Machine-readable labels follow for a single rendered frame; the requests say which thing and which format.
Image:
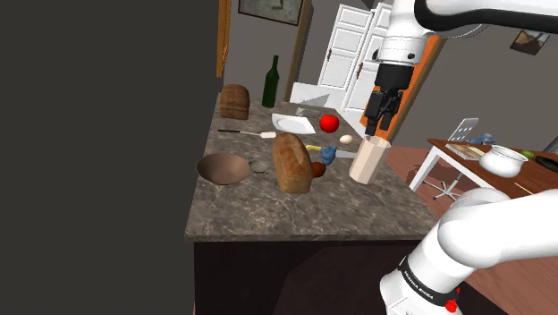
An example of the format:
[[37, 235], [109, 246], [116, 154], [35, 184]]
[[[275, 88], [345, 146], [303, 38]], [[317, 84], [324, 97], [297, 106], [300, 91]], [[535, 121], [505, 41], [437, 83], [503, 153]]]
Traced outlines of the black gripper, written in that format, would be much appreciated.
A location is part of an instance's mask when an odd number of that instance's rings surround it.
[[364, 113], [367, 118], [366, 135], [375, 135], [378, 122], [380, 130], [389, 129], [393, 117], [399, 111], [403, 96], [402, 90], [406, 90], [410, 86], [413, 71], [413, 66], [379, 65], [375, 85], [380, 88], [380, 91], [373, 91], [370, 94]]

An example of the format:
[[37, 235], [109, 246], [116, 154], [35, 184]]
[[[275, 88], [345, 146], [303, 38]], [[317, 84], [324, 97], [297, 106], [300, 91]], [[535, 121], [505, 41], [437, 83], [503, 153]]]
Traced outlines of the red tomato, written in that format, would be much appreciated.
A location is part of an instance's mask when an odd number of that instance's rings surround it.
[[319, 126], [323, 132], [333, 133], [339, 128], [340, 121], [336, 115], [322, 115], [319, 119]]

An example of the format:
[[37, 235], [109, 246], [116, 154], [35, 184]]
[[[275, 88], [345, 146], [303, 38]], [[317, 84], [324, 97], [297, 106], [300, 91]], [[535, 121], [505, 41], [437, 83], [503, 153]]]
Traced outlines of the white panelled double door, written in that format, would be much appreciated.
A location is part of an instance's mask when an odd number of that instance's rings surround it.
[[363, 10], [339, 6], [317, 85], [334, 90], [339, 98], [328, 105], [356, 125], [375, 87], [379, 62], [373, 54], [388, 31], [392, 7], [379, 3]]

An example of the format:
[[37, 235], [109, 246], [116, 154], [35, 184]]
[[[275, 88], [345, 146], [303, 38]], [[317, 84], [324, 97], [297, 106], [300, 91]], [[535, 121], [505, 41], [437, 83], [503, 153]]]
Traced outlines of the yellow and blue utensil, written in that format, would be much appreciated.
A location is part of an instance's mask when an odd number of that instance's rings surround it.
[[322, 163], [326, 166], [331, 165], [336, 158], [355, 158], [355, 152], [339, 150], [335, 145], [327, 146], [325, 148], [306, 145], [306, 150], [318, 151], [321, 154]]

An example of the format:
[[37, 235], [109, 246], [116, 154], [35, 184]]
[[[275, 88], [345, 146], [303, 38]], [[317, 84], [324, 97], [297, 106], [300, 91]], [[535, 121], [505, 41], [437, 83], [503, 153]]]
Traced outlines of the white office chair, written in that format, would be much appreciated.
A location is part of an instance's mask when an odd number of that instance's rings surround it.
[[[466, 137], [470, 134], [471, 130], [478, 124], [478, 118], [464, 118], [458, 127], [454, 130], [452, 135], [449, 137], [449, 141], [464, 142]], [[456, 200], [459, 197], [458, 193], [453, 192], [454, 187], [459, 183], [460, 179], [463, 177], [462, 173], [459, 173], [457, 177], [452, 181], [450, 185], [447, 185], [444, 181], [441, 181], [441, 187], [438, 187], [432, 183], [425, 180], [427, 174], [432, 170], [434, 165], [437, 163], [439, 157], [432, 152], [429, 152], [418, 169], [417, 174], [410, 183], [410, 188], [415, 192], [421, 184], [429, 185], [438, 191], [439, 194], [433, 197], [433, 200], [437, 200], [443, 196], [447, 196], [452, 200]]]

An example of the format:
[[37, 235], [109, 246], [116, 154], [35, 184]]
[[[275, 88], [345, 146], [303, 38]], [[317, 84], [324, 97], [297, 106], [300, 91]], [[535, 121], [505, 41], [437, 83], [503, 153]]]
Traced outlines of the white square plate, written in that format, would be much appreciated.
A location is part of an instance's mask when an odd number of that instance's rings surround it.
[[290, 132], [294, 134], [316, 133], [314, 127], [306, 117], [273, 113], [271, 119], [274, 127], [281, 132]]

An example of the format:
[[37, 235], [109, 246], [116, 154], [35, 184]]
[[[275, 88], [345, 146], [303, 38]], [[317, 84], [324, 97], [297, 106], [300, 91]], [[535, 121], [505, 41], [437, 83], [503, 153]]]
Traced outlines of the light brown bread loaf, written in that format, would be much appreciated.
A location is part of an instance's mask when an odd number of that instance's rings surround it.
[[282, 192], [309, 192], [314, 168], [306, 147], [297, 135], [289, 132], [278, 134], [274, 139], [272, 157]]

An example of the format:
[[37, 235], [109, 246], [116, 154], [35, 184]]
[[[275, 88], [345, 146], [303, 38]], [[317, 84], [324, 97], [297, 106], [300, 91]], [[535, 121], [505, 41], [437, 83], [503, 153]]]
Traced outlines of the dark green glass bottle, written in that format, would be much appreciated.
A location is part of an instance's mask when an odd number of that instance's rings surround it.
[[264, 91], [262, 96], [262, 106], [264, 107], [274, 107], [276, 92], [279, 82], [279, 72], [277, 69], [279, 56], [275, 55], [273, 59], [272, 66], [266, 74], [266, 80], [264, 85]]

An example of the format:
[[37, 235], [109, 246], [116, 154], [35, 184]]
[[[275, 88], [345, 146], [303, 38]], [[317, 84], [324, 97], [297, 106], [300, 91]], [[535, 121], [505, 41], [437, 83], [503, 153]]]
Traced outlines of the dark brown bread loaf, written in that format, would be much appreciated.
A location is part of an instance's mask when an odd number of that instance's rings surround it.
[[219, 114], [223, 118], [249, 119], [249, 91], [239, 84], [224, 85], [220, 95]]

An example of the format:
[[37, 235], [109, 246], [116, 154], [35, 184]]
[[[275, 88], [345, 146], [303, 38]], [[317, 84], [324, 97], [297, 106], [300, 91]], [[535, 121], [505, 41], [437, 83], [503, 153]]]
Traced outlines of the wooden table with white legs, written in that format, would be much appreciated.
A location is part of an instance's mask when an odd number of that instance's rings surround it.
[[480, 187], [491, 187], [507, 194], [510, 198], [519, 198], [551, 189], [558, 189], [558, 173], [548, 170], [529, 160], [522, 165], [518, 175], [513, 178], [503, 178], [487, 172], [477, 161], [465, 160], [448, 148], [447, 143], [456, 144], [456, 141], [428, 139], [433, 145], [428, 155], [410, 182], [410, 188], [415, 192], [425, 180], [437, 161], [449, 163], [464, 176]]

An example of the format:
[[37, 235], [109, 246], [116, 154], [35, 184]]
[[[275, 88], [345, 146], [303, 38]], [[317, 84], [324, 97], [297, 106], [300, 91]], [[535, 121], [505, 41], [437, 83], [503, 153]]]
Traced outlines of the brown round bowl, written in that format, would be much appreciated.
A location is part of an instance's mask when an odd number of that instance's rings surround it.
[[228, 152], [216, 152], [204, 156], [196, 165], [202, 178], [211, 183], [228, 185], [239, 183], [250, 173], [246, 159]]

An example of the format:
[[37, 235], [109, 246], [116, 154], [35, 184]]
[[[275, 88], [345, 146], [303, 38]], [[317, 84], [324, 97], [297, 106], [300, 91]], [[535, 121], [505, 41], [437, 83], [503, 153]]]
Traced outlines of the dark robot stand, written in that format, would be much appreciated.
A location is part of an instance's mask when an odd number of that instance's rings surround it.
[[379, 282], [415, 242], [327, 246], [286, 278], [273, 315], [386, 315]]

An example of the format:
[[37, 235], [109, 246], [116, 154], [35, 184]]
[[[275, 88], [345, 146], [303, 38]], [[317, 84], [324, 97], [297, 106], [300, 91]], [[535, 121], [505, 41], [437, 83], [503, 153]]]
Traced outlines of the white handled thin knife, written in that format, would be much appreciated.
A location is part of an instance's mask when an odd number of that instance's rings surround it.
[[240, 130], [226, 130], [226, 129], [218, 129], [218, 131], [229, 132], [229, 133], [243, 133], [243, 134], [258, 136], [262, 139], [273, 139], [276, 137], [276, 132], [245, 132]]

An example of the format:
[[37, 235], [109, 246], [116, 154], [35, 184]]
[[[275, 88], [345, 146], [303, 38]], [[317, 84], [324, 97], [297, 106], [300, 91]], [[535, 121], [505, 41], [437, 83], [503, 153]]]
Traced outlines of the dark framed wall picture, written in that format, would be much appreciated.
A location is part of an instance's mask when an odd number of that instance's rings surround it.
[[304, 0], [239, 0], [238, 13], [297, 26]]

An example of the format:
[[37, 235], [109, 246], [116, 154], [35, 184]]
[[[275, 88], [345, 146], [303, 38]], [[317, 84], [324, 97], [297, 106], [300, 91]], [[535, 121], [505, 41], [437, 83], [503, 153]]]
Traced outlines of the small dark wall picture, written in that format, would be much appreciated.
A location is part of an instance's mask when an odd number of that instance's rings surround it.
[[510, 49], [527, 55], [536, 55], [549, 38], [548, 33], [521, 30], [511, 43]]

